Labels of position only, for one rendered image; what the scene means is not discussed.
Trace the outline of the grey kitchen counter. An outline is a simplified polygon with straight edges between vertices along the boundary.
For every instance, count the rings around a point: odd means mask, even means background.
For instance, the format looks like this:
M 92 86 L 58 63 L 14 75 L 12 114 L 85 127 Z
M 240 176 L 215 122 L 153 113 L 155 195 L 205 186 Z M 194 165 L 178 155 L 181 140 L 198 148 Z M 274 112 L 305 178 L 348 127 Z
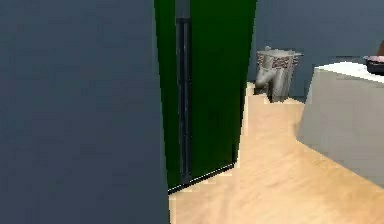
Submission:
M 296 138 L 384 188 L 384 76 L 353 62 L 316 67 Z

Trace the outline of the dark green fridge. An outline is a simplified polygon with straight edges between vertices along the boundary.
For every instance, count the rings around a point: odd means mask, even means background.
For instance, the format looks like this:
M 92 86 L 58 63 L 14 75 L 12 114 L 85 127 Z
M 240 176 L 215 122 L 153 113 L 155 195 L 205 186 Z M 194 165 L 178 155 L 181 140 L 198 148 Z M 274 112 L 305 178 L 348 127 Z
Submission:
M 154 0 L 170 194 L 234 167 L 257 0 Z M 178 18 L 189 18 L 191 180 L 181 181 Z

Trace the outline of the grey bin with patterned band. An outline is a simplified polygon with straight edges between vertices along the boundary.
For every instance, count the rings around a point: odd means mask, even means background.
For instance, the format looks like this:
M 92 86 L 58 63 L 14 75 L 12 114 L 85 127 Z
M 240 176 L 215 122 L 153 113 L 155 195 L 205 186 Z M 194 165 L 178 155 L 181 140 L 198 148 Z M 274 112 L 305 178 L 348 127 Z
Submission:
M 294 50 L 272 49 L 266 46 L 257 52 L 258 72 L 255 86 L 266 91 L 270 103 L 288 98 L 295 66 L 302 53 Z

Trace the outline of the black bowl with pink contents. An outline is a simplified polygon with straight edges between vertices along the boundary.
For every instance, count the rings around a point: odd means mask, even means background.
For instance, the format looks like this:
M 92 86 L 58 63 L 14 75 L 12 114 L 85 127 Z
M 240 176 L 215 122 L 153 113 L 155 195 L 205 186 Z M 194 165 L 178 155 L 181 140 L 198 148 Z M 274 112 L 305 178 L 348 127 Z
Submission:
M 384 56 L 364 56 L 364 59 L 369 73 L 384 76 Z

